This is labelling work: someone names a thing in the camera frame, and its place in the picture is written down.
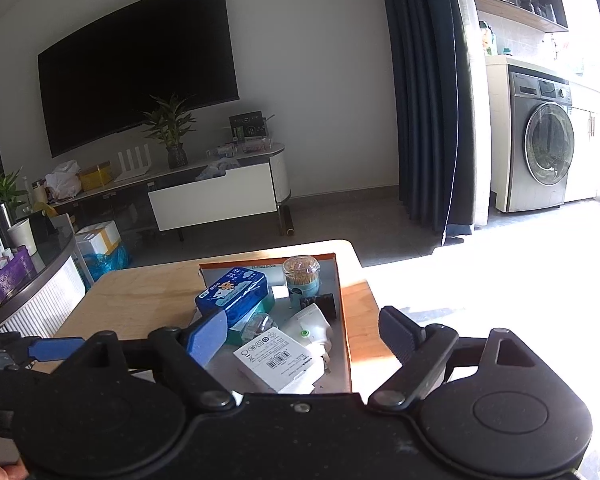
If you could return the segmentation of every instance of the hand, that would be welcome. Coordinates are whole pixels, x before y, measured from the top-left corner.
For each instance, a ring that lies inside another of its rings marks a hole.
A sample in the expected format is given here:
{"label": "hand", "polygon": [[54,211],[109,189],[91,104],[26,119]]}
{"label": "hand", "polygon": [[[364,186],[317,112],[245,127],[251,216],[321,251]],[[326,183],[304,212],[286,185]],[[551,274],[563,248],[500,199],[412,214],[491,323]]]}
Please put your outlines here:
{"label": "hand", "polygon": [[15,465],[0,467],[0,480],[25,480],[29,476],[22,460]]}

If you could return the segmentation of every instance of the metal bolt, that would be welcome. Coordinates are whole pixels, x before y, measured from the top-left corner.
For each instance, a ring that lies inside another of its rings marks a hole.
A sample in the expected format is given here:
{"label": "metal bolt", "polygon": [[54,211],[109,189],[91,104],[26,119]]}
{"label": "metal bolt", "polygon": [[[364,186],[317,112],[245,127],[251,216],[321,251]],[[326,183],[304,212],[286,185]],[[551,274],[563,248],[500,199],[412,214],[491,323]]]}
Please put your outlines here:
{"label": "metal bolt", "polygon": [[395,390],[381,390],[374,393],[371,398],[376,404],[384,408],[397,408],[407,400],[402,392],[396,392]]}
{"label": "metal bolt", "polygon": [[200,402],[208,408],[222,408],[231,402],[233,397],[228,392],[211,391],[200,395]]}
{"label": "metal bolt", "polygon": [[306,402],[298,402],[294,404],[294,411],[296,413],[308,413],[311,410],[311,406]]}

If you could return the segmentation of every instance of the tv screen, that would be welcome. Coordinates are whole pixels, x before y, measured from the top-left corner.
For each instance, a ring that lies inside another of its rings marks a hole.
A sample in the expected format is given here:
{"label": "tv screen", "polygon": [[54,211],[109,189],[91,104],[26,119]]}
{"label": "tv screen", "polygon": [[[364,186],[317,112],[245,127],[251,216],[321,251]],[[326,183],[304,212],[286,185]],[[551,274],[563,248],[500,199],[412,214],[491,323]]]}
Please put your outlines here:
{"label": "tv screen", "polygon": [[51,155],[137,126],[151,96],[238,99],[225,0],[141,0],[38,55]]}

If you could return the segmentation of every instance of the wall shelf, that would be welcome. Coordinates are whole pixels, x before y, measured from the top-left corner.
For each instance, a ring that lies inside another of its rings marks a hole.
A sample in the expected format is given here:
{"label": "wall shelf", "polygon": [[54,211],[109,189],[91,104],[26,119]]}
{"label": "wall shelf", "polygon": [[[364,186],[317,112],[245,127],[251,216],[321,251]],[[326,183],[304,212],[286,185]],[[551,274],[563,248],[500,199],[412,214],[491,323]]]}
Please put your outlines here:
{"label": "wall shelf", "polygon": [[513,4],[500,0],[475,0],[475,8],[482,12],[495,14],[514,22],[523,23],[542,32],[568,32],[569,29],[559,23],[538,16],[529,10],[521,9]]}
{"label": "wall shelf", "polygon": [[501,18],[508,18],[514,22],[524,23],[529,27],[542,30],[543,32],[568,32],[569,25],[567,24],[562,0],[538,1],[541,5],[551,4],[553,6],[557,23],[499,0],[475,0],[475,6],[482,12],[495,14]]}

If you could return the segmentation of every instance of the dark blue curtain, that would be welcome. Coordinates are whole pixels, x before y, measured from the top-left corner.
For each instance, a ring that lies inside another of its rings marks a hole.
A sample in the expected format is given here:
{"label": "dark blue curtain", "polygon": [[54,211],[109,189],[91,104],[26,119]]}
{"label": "dark blue curtain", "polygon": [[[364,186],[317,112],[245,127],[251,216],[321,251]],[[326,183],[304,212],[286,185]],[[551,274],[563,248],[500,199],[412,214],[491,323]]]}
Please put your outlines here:
{"label": "dark blue curtain", "polygon": [[475,150],[458,0],[384,0],[394,62],[400,199],[447,236],[474,224]]}

